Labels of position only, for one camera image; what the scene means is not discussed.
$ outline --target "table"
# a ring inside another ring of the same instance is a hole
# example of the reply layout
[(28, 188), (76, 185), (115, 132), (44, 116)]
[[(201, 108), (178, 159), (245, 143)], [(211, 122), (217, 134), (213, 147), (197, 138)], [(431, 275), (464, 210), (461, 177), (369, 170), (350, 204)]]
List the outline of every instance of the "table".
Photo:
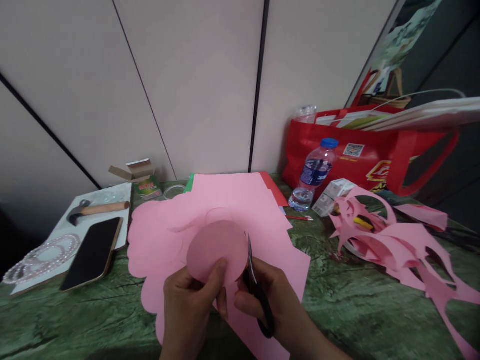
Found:
[[(292, 189), (272, 175), (282, 193)], [(166, 182), (163, 189), (186, 181)], [(402, 203), (415, 203), (398, 198)], [(132, 207), (142, 203), (134, 194)], [(294, 215), (293, 209), (285, 209)], [(319, 329), (354, 359), (463, 359), (435, 306), (423, 292), (401, 285), (372, 263), (346, 255), (330, 257), (338, 238), (329, 239), (329, 220), (291, 219), (293, 244), (311, 256), (303, 305)], [(456, 274), (480, 290), (478, 255), (439, 239), (451, 254)], [(17, 297), (0, 285), (0, 360), (4, 359), (158, 359), (155, 315), (141, 303), (144, 279), (128, 271), (127, 250), (118, 251), (110, 274), (71, 292), (59, 292), (61, 278)], [(480, 350), (480, 306), (450, 302), (456, 329)], [(212, 308), (199, 359), (254, 359)]]

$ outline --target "hand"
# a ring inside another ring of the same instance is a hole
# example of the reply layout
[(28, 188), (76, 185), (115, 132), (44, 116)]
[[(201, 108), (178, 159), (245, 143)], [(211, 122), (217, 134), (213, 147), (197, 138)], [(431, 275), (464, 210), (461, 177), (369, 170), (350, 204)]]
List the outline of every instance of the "hand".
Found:
[(186, 267), (165, 281), (165, 336), (160, 360), (197, 358), (215, 299), (220, 316), (227, 319), (226, 269), (227, 261), (219, 260), (205, 285), (194, 280)]
[[(349, 359), (317, 329), (281, 269), (255, 257), (253, 269), (270, 303), (275, 320), (275, 339), (287, 351), (299, 359)], [(248, 292), (242, 279), (238, 281), (234, 305), (267, 326), (262, 305)]]

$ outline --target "black smartphone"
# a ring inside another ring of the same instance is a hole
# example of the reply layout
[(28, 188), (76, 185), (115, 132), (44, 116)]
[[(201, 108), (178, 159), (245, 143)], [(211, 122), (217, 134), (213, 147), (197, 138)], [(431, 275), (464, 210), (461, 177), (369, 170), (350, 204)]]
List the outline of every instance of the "black smartphone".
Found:
[(122, 220), (122, 217), (116, 217), (90, 226), (60, 291), (79, 288), (105, 276), (117, 244)]

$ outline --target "scissors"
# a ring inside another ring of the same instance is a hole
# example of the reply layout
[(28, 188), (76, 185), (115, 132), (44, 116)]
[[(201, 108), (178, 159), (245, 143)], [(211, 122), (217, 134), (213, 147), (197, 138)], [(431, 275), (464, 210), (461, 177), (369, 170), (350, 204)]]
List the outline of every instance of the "scissors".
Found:
[(258, 326), (260, 326), (260, 330), (263, 335), (265, 335), (267, 339), (270, 339), (274, 336), (275, 333), (274, 314), (272, 313), (269, 299), (267, 298), (267, 295), (265, 294), (262, 285), (257, 282), (257, 278), (255, 277), (252, 256), (252, 241), (250, 240), (250, 234), (248, 235), (248, 264), (247, 268), (243, 272), (243, 282), (248, 288), (248, 292), (252, 294), (255, 298), (257, 298), (258, 301), (260, 301), (268, 327), (265, 327), (264, 323), (260, 319), (258, 319)]

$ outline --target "red tote bag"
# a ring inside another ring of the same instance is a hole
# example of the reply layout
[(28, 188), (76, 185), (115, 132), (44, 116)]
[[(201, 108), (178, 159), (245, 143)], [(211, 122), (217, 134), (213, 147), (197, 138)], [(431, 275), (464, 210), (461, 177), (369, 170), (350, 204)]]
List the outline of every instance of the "red tote bag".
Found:
[[(341, 111), (318, 113), (316, 118)], [(288, 164), (282, 178), (292, 188), (296, 188), (308, 154), (320, 146), (322, 139), (332, 138), (339, 141), (335, 149), (337, 160), (326, 181), (317, 189), (314, 199), (322, 194), (332, 180), (342, 178), (371, 192), (381, 191), (387, 187), (398, 196), (409, 196), (420, 190), (438, 171), (457, 145), (459, 132), (453, 130), (449, 144), (430, 168), (413, 184), (403, 187), (410, 162), (448, 133), (448, 131), (361, 131), (292, 120), (286, 145)]]

